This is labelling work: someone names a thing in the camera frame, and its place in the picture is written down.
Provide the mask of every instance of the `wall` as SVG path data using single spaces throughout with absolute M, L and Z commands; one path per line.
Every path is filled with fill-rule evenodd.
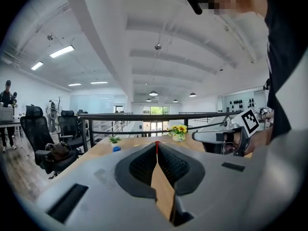
M 181 112 L 217 112 L 217 96 L 208 96 L 187 100 L 182 104 Z
M 62 109 L 68 110 L 70 107 L 70 93 L 47 85 L 35 78 L 28 77 L 24 73 L 15 69 L 13 66 L 5 66 L 0 63 L 0 91 L 4 91 L 5 82 L 12 82 L 10 92 L 17 92 L 18 107 L 16 114 L 21 114 L 26 111 L 26 105 L 35 105 L 41 107 L 45 114 L 45 108 L 49 99 L 57 100 L 62 97 Z
M 255 91 L 255 103 L 256 103 L 256 110 L 259 112 L 260 108 L 266 107 L 266 95 L 265 91 Z
M 71 95 L 70 109 L 79 109 L 92 114 L 113 113 L 114 105 L 123 106 L 124 112 L 129 112 L 127 96 L 120 88 L 95 88 L 76 90 Z
M 223 111 L 226 112 L 227 111 L 227 107 L 230 108 L 230 112 L 236 111 L 236 110 L 245 110 L 247 109 L 248 105 L 249 105 L 249 99 L 254 99 L 255 101 L 255 96 L 254 96 L 254 92 L 253 91 L 248 91 L 245 93 L 240 93 L 240 94 L 235 94 L 235 95 L 229 95 L 229 96 L 223 96 Z M 239 105 L 240 104 L 234 104 L 233 101 L 236 100 L 242 100 L 243 103 L 241 103 L 243 105 L 243 108 L 240 109 Z

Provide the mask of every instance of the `handbag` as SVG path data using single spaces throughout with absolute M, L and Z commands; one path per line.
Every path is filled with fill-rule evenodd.
M 72 153 L 72 149 L 68 147 L 68 145 L 64 142 L 58 144 L 48 143 L 45 146 L 45 150 L 51 151 L 53 162 L 63 161 L 68 158 Z

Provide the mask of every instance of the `apriltag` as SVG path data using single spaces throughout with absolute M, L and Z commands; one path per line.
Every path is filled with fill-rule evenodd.
M 245 128 L 247 136 L 250 138 L 260 126 L 252 108 L 245 110 L 232 119 L 231 123 L 236 123 Z

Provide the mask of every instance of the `small green plant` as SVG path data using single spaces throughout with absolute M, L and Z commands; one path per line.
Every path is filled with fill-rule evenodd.
M 109 141 L 110 141 L 112 144 L 116 144 L 116 143 L 118 143 L 119 141 L 121 141 L 121 138 L 120 138 L 120 137 L 110 137 L 110 138 L 109 138 Z

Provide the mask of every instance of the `ceiling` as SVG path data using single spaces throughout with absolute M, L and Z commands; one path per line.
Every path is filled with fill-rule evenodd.
M 204 11 L 196 15 L 186 0 L 121 0 L 117 3 L 120 8 L 111 6 L 103 19 L 119 20 L 113 16 L 120 11 L 123 28 L 102 21 L 103 32 L 98 21 L 100 13 L 101 17 L 104 14 L 103 4 L 98 8 L 96 0 L 84 2 L 86 6 L 77 9 L 76 4 L 82 4 L 79 0 L 29 1 L 7 35 L 2 60 L 70 90 L 96 88 L 90 82 L 106 80 L 109 83 L 104 87 L 120 86 L 126 91 L 121 82 L 127 81 L 132 83 L 135 101 L 145 101 L 155 90 L 161 100 L 183 102 L 192 91 L 198 97 L 215 94 L 211 88 L 203 89 L 212 81 L 228 81 L 232 74 L 248 77 L 250 69 L 258 75 L 247 66 L 257 65 L 266 56 L 268 30 L 255 13 L 217 16 Z M 96 12 L 91 7 L 95 4 Z M 84 8 L 94 25 L 92 30 Z M 94 30 L 102 43 L 100 49 L 106 50 L 104 57 L 94 42 L 95 35 L 90 35 Z M 159 51 L 154 48 L 157 43 L 162 46 Z M 54 59 L 49 56 L 68 45 L 75 50 Z M 31 70 L 38 61 L 44 65 Z M 71 83 L 82 85 L 69 87 Z M 220 93 L 255 87 L 251 82 L 252 86 L 232 85 Z

